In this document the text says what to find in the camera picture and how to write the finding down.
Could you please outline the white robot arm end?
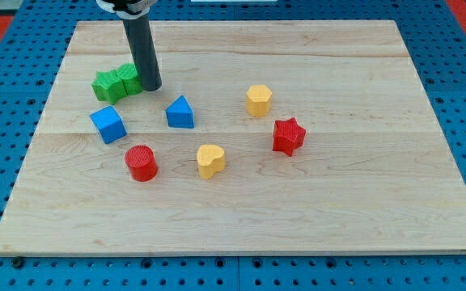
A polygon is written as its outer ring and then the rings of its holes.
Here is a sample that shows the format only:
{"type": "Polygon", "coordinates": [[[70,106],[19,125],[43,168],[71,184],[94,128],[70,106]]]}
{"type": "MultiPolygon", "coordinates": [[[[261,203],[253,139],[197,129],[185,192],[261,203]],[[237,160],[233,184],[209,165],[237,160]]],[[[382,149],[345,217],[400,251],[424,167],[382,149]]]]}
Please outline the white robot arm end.
{"type": "Polygon", "coordinates": [[[100,9],[121,19],[134,20],[147,15],[158,0],[96,0],[100,9]]]}

